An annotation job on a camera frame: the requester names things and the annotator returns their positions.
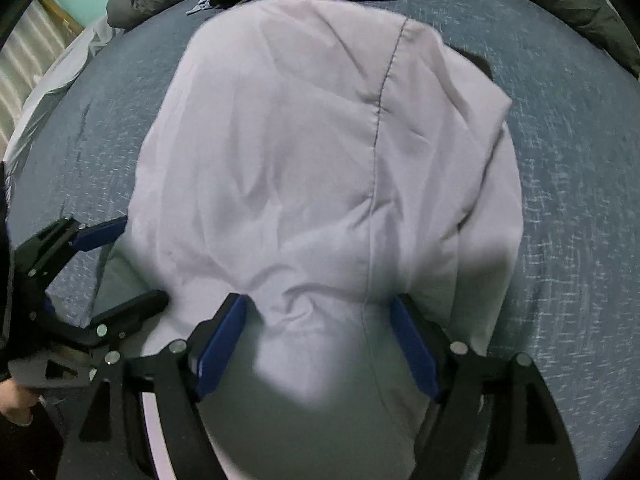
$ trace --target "striped curtain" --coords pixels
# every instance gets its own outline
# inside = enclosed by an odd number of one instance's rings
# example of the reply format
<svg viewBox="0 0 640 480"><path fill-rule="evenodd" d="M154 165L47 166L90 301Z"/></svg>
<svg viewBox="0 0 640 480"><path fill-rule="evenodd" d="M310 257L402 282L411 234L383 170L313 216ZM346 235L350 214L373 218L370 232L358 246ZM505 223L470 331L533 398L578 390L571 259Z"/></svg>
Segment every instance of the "striped curtain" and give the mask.
<svg viewBox="0 0 640 480"><path fill-rule="evenodd" d="M33 0L0 51L0 156L31 90L72 40Z"/></svg>

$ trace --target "mattress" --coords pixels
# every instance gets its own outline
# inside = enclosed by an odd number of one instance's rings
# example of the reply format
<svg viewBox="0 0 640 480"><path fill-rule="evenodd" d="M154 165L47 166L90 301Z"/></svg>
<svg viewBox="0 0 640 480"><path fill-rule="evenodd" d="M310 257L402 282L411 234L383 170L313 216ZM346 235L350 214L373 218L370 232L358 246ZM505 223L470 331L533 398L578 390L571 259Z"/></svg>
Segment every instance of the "mattress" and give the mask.
<svg viewBox="0 0 640 480"><path fill-rule="evenodd" d="M216 12L186 16L195 3L114 38L69 89L16 176L15 243L60 215L126 213L142 140L189 38ZM604 478L640 424L640 85L527 0L371 5L484 57L513 99L524 236L490 352L535 358L583 478ZM103 256L77 256L51 285L69 322L90 318Z"/></svg>

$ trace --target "stitching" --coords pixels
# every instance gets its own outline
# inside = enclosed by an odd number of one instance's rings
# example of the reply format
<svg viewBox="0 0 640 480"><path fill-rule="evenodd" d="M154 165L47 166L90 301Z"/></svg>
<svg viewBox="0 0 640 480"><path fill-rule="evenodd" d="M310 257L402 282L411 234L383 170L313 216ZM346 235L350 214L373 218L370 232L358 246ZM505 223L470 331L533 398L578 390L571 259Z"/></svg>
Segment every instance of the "stitching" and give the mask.
<svg viewBox="0 0 640 480"><path fill-rule="evenodd" d="M371 265L371 260L372 260L371 216L373 214L373 208L376 203L376 191L377 191L377 184L378 184L378 172L376 171L376 149L378 146L378 135L380 134L380 115L382 113L382 94L385 90L386 80L388 79L389 73L391 72L391 67L393 65L394 59L396 58L396 52L398 51L398 46L400 45L400 40L402 38L402 34L404 33L404 28L408 22L409 22L409 19L408 18L405 19L404 22L402 23L402 27L400 27L400 32L398 34L398 38L396 39L396 45L394 46L393 52L391 53L391 58L389 59L389 65L386 68L385 76L382 78L382 85L380 86L380 94L378 95L378 117L376 120L376 135L373 140L373 190L371 192L371 203L369 205L369 214L368 214L368 222L367 222L367 224L369 225L369 265L367 266L367 281L365 284L364 298L362 299L362 306L360 307L362 329L364 331L365 341L367 342L367 350L369 351L369 363L371 366L371 370L373 371L374 380L376 381L376 389L378 390L378 397L380 398L380 404L382 404L382 407L386 411L386 414L388 415L392 425L396 428L396 430L400 433L400 435L405 438L408 438L408 436L404 433L404 431L399 426L399 424L396 423L396 420L393 418L393 416L389 412L385 404L385 401L383 399L382 391L380 390L380 382L378 381L378 376L376 374L376 367L373 364L373 352L371 349L371 341L369 339L369 333L367 333L367 324L365 322L364 311L367 305L367 301L369 299L369 292L370 292L369 287L370 287L370 281L371 281L371 267L372 267Z"/></svg>

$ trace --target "silver bolt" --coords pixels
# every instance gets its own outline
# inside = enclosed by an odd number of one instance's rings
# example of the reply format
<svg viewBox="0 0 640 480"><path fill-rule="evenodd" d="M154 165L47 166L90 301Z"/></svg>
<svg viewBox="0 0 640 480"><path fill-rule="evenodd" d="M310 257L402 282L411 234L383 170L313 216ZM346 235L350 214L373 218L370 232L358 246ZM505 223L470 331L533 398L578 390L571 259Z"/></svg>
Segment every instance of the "silver bolt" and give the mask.
<svg viewBox="0 0 640 480"><path fill-rule="evenodd" d="M449 349L455 355L466 355L466 353L469 352L469 347L462 341L454 341L449 345Z"/></svg>
<svg viewBox="0 0 640 480"><path fill-rule="evenodd" d="M169 343L169 352L179 354L187 349L187 342L184 339L176 339Z"/></svg>
<svg viewBox="0 0 640 480"><path fill-rule="evenodd" d="M529 357L527 354L525 353L519 353L518 355L516 355L516 362L520 365L520 366L531 366L532 364L532 359L531 357Z"/></svg>
<svg viewBox="0 0 640 480"><path fill-rule="evenodd" d="M109 366L116 364L120 360L120 352L117 350L111 350L111 352L107 352L107 355L104 356L104 362Z"/></svg>

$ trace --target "human hand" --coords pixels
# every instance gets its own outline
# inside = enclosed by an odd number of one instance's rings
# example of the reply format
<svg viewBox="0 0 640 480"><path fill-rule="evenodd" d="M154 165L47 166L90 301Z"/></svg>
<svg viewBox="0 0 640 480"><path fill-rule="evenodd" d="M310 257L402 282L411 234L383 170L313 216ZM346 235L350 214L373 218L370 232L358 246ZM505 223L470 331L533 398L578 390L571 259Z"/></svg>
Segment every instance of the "human hand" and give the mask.
<svg viewBox="0 0 640 480"><path fill-rule="evenodd" d="M28 426L33 419L31 406L36 405L38 397L13 379L0 383L0 413L18 426Z"/></svg>

